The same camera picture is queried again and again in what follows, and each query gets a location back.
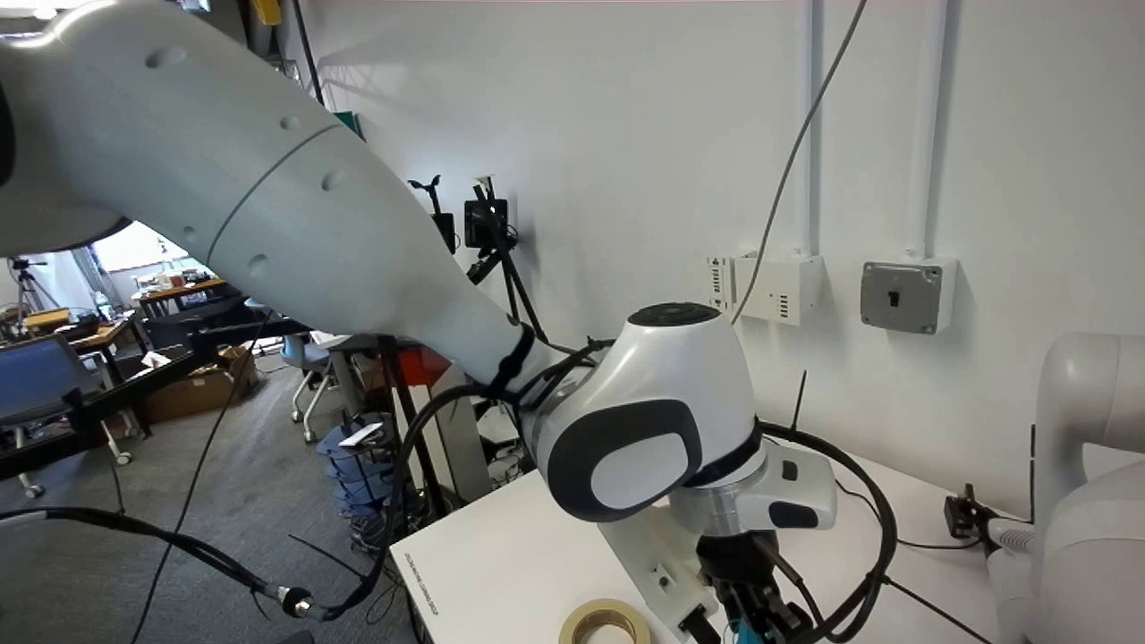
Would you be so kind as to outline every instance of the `wall outlet plate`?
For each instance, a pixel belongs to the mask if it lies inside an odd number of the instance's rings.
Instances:
[[[802,318],[821,302],[823,261],[821,259],[762,259],[754,290],[750,269],[754,253],[712,259],[712,306],[719,311],[736,311],[746,306],[746,318],[766,318],[781,326],[802,326]]]
[[[867,261],[858,314],[867,326],[939,336],[957,306],[960,261]]]

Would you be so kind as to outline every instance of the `black connector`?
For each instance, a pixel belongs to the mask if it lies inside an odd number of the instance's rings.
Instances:
[[[464,200],[464,249],[495,250],[512,245],[507,200]]]
[[[692,633],[694,644],[719,644],[715,628],[710,624],[704,608],[687,614],[679,624],[682,633]]]
[[[310,590],[303,590],[303,588],[279,588],[277,590],[277,600],[279,600],[279,608],[286,614],[286,615],[295,615],[295,621],[314,621],[319,614],[314,614],[314,597],[310,597]]]
[[[419,181],[407,181],[412,191],[421,191],[431,196],[431,219],[444,241],[444,249],[453,253],[459,250],[459,233],[453,233],[453,214],[441,210],[441,196],[437,196],[437,185],[441,185],[441,176],[434,176],[431,184],[419,184]]]
[[[961,544],[982,544],[989,556],[997,550],[990,540],[989,524],[997,521],[997,513],[983,507],[975,498],[975,488],[965,484],[961,498],[946,498],[946,526]]]

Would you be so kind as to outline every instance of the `robotic arm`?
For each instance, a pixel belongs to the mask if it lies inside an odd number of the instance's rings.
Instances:
[[[87,9],[0,46],[0,89],[0,253],[141,219],[308,326],[419,342],[512,394],[559,363],[464,283],[379,159],[167,3]],[[576,521],[673,493],[704,537],[829,526],[829,467],[759,441],[748,382],[712,308],[643,308],[526,441]]]
[[[1001,640],[1113,644],[1141,628],[1145,467],[1085,478],[1085,447],[1145,453],[1145,342],[1052,343],[1039,386],[1035,526],[990,524]]]

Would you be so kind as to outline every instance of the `power cord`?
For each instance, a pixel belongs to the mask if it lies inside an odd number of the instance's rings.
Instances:
[[[846,453],[836,453],[834,445],[817,441],[817,438],[797,438],[797,419],[802,419],[804,389],[810,389],[810,371],[802,369],[802,375],[797,375],[797,394],[796,394],[796,410],[790,410],[790,426],[786,426],[786,432],[772,426],[772,438],[796,441],[796,445],[804,445],[804,447],[821,445],[821,447],[811,447],[811,453],[842,463],[846,470],[852,470],[852,472],[867,484],[871,493],[885,498],[881,488],[877,488],[877,484],[858,470],[858,463],[852,463]],[[862,501],[867,501],[867,507],[874,513],[874,521],[877,521],[881,529],[885,529],[877,568],[881,568],[881,566],[887,568],[890,559],[895,559],[895,548],[903,544],[903,540],[899,540],[899,526],[895,526],[890,501],[885,501],[887,521],[877,513],[877,505],[874,505],[871,498],[862,498]],[[802,575],[785,562],[781,550],[772,556],[772,562],[778,562],[778,568],[790,581],[790,588],[802,594],[802,600],[810,604],[817,628],[823,629],[827,621],[823,621],[823,614],[821,614],[817,594],[802,583]],[[852,628],[848,628],[846,633],[823,629],[823,639],[827,639],[827,640],[852,640],[852,639],[858,633],[858,628],[862,628],[862,624],[871,621],[871,614],[874,614],[877,588],[871,590],[862,614],[854,614],[854,621],[852,621]]]
[[[948,615],[946,608],[939,608],[934,600],[926,600],[922,594],[903,588],[899,581],[885,575],[887,588],[895,588],[899,594],[918,600],[922,608],[929,608],[934,615],[942,615],[946,624],[960,628],[965,639],[990,644],[983,633],[970,629],[961,621]]]
[[[854,501],[862,501],[871,507],[871,515],[877,515],[877,507],[871,505],[871,498],[862,498],[858,491],[846,488],[842,480],[834,480],[834,488]],[[903,540],[903,548],[915,548],[915,550],[975,550],[982,540],[948,540],[948,544],[922,544],[922,540]]]
[[[895,507],[887,501],[887,493],[867,478],[867,470],[842,447],[821,441],[821,438],[810,438],[810,432],[790,432],[786,426],[771,426],[771,422],[754,422],[754,431],[762,438],[772,438],[772,441],[785,441],[785,445],[797,445],[797,447],[810,447],[810,453],[821,453],[827,456],[829,463],[846,467],[852,478],[862,480],[862,488],[874,493],[874,505],[877,505],[877,524],[881,524],[881,550],[877,550],[877,562],[871,566],[871,572],[862,575],[862,583],[823,621],[817,624],[817,629],[804,639],[804,640],[852,640],[877,597],[881,597],[881,588],[885,588],[885,572],[890,568],[890,559],[895,559],[895,548],[899,548],[899,524],[895,524]]]
[[[175,521],[175,529],[171,529],[171,532],[184,532],[184,524],[186,524],[194,491],[198,491],[198,484],[199,484],[199,478],[203,478],[210,445],[216,445],[216,438],[220,438],[220,431],[221,431],[225,412],[239,402],[239,382],[246,382],[252,371],[255,371],[255,363],[252,363],[243,371],[236,371],[236,382],[230,386],[225,404],[220,410],[220,414],[216,414],[216,422],[210,422],[210,431],[206,431],[206,441],[203,441],[199,459],[198,459],[198,467],[194,467],[194,472],[191,472],[191,488],[186,488],[186,498],[184,498],[184,507],[178,507],[178,521]],[[132,644],[141,640],[141,633],[142,633],[142,628],[146,628],[146,621],[150,621],[150,604],[155,604],[155,594],[156,594],[156,581],[165,575],[167,559],[171,559],[171,540],[167,540],[165,556],[156,559],[155,575],[150,575],[150,583],[146,583],[146,597],[142,597],[142,614],[141,614],[136,629],[132,629]]]
[[[848,491],[842,480],[834,480],[834,488],[854,501],[862,501],[871,507],[871,515],[877,515],[874,501],[862,498],[858,491]],[[903,548],[918,548],[918,550],[970,550],[976,548],[975,540],[965,544],[918,544],[918,540],[899,540]],[[911,597],[915,604],[929,608],[934,615],[942,615],[946,624],[953,624],[957,629],[970,633],[975,640],[990,644],[983,633],[970,629],[961,621],[957,621],[953,614],[939,608],[934,600],[926,600],[922,594],[908,590],[907,583],[890,581],[885,572],[885,588],[895,588],[899,594]]]
[[[797,126],[797,138],[796,138],[790,153],[786,153],[785,172],[781,172],[781,185],[778,185],[772,209],[771,209],[771,214],[766,214],[766,226],[762,226],[759,249],[754,249],[754,265],[750,265],[748,290],[746,290],[736,311],[730,314],[730,323],[740,323],[740,314],[746,314],[746,308],[748,308],[748,302],[750,302],[750,290],[754,290],[754,280],[759,280],[759,265],[762,265],[762,253],[766,253],[766,241],[772,237],[772,226],[778,226],[778,214],[781,214],[781,206],[785,206],[785,191],[786,191],[790,169],[796,169],[797,150],[802,150],[802,145],[804,145],[804,138],[810,138],[810,129],[811,129],[811,123],[817,123],[817,116],[821,116],[821,105],[823,105],[823,96],[827,96],[827,89],[829,89],[829,83],[834,83],[834,73],[836,73],[836,64],[846,60],[852,39],[854,39],[854,28],[858,28],[858,21],[862,21],[862,10],[867,10],[867,0],[858,0],[858,9],[854,9],[854,15],[852,15],[852,24],[848,24],[846,39],[836,45],[836,53],[834,53],[834,60],[829,60],[829,69],[827,69],[827,74],[823,74],[823,83],[821,83],[821,89],[817,89],[817,101],[811,101],[810,116],[802,119],[802,126]]]
[[[576,371],[576,369],[582,369],[582,364],[593,364],[589,355],[596,355],[596,352],[604,352],[604,346],[613,346],[613,342],[589,342],[587,346],[565,355],[561,363],[553,363],[551,369],[545,369],[542,375],[534,375],[518,394],[501,394],[501,402],[507,402],[514,412],[518,412],[518,410],[526,410],[526,412],[542,410],[542,404],[559,389],[559,382],[568,379],[568,371]],[[415,456],[415,445],[421,441],[431,419],[441,414],[447,404],[453,404],[453,402],[460,402],[460,399],[482,399],[481,410],[495,404],[495,402],[489,402],[489,389],[481,386],[481,382],[464,382],[464,386],[450,386],[450,389],[437,394],[437,399],[407,422],[407,432],[406,432],[406,441],[400,441],[398,463],[400,463],[406,480],[412,480],[412,478],[407,478],[407,459]]]
[[[225,550],[210,548],[206,540],[178,532],[184,524],[186,524],[199,470],[206,463],[206,453],[210,453],[210,445],[220,438],[220,426],[221,426],[221,419],[225,419],[234,402],[236,402],[236,389],[230,394],[225,410],[216,414],[216,426],[210,426],[206,445],[203,445],[203,453],[198,459],[198,470],[194,470],[194,480],[191,480],[191,491],[186,491],[186,501],[184,501],[175,529],[161,529],[155,524],[142,524],[142,521],[132,521],[132,515],[117,515],[117,513],[105,513],[105,507],[13,507],[13,513],[0,513],[0,529],[18,526],[18,524],[36,524],[36,521],[59,521],[59,524],[87,524],[87,526],[110,529],[110,532],[136,532],[136,537],[165,540],[167,548],[161,556],[161,566],[155,568],[155,581],[150,581],[150,590],[146,590],[146,604],[141,614],[132,640],[141,640],[141,633],[146,628],[150,600],[155,600],[155,590],[156,590],[156,581],[165,572],[165,562],[167,562],[171,548],[178,548],[184,556],[203,562],[206,568],[221,572],[225,581],[246,588],[255,604],[257,604],[257,597],[268,597],[295,621],[335,624],[345,614],[357,608],[375,590],[375,581],[382,575],[385,559],[375,559],[375,566],[369,572],[357,572],[355,566],[340,562],[335,556],[295,537],[297,544],[310,548],[314,556],[321,556],[321,559],[335,562],[340,568],[348,568],[350,575],[357,575],[357,588],[340,604],[319,604],[310,597],[310,590],[286,588],[286,583],[268,583],[257,572],[252,572],[246,566],[239,566],[236,559],[230,559]]]

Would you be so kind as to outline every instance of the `tape roll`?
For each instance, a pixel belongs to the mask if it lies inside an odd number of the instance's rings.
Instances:
[[[651,644],[651,628],[636,608],[623,600],[579,604],[561,628],[561,644],[587,644],[587,639],[596,633],[602,628],[619,628],[623,633],[633,639],[633,644]]]

